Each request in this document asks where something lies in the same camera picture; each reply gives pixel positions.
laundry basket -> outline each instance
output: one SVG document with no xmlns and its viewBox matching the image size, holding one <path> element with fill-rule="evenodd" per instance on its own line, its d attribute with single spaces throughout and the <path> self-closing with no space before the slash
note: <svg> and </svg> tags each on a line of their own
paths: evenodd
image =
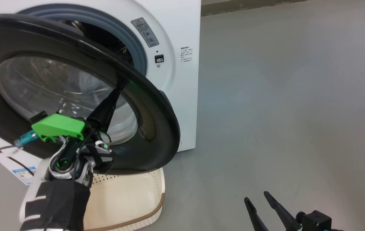
<svg viewBox="0 0 365 231">
<path fill-rule="evenodd" d="M 94 174 L 86 231 L 132 231 L 153 224 L 165 196 L 162 168 L 138 175 Z"/>
</svg>

floor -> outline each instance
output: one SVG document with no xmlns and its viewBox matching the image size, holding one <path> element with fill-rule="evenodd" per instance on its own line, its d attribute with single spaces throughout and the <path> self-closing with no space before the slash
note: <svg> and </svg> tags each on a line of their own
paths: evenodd
<svg viewBox="0 0 365 231">
<path fill-rule="evenodd" d="M 365 0 L 315 0 L 201 19 L 197 147 L 165 169 L 166 199 L 142 231 L 269 230 L 266 202 L 365 230 Z M 26 188 L 0 166 L 0 230 Z"/>
</svg>

washing machine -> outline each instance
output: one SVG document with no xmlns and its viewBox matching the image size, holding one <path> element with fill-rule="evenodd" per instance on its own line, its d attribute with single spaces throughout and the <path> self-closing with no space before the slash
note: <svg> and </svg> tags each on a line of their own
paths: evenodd
<svg viewBox="0 0 365 231">
<path fill-rule="evenodd" d="M 0 147 L 41 111 L 87 117 L 122 85 L 107 174 L 159 168 L 194 148 L 199 29 L 200 0 L 0 0 Z M 36 141 L 15 158 L 35 166 L 56 149 Z"/>
</svg>

washing machine door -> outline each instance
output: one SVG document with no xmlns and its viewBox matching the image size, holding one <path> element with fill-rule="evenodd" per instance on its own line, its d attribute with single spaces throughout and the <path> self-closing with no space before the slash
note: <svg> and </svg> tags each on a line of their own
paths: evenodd
<svg viewBox="0 0 365 231">
<path fill-rule="evenodd" d="M 131 108 L 125 127 L 133 131 L 112 144 L 114 165 L 106 174 L 164 166 L 177 152 L 180 129 L 167 98 L 145 76 L 75 28 L 0 14 L 0 138 L 13 143 L 31 130 L 29 118 L 40 111 L 87 117 L 113 88 L 123 98 L 117 107 Z M 58 148 L 37 140 L 24 150 L 49 158 Z"/>
</svg>

warning label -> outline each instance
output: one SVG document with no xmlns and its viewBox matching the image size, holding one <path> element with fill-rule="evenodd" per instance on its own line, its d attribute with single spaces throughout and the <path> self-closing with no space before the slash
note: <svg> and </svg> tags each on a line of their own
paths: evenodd
<svg viewBox="0 0 365 231">
<path fill-rule="evenodd" d="M 181 62 L 189 62 L 192 61 L 192 48 L 190 47 L 181 47 L 181 54 L 180 54 L 180 58 L 181 58 Z"/>
<path fill-rule="evenodd" d="M 30 167 L 30 171 L 32 171 L 34 174 L 36 173 L 35 167 Z M 31 181 L 33 180 L 33 176 L 27 171 L 25 168 L 13 170 L 13 172 L 26 184 L 31 184 Z"/>
<path fill-rule="evenodd" d="M 149 47 L 159 45 L 156 35 L 143 18 L 135 19 L 131 23 L 140 32 Z"/>
</svg>

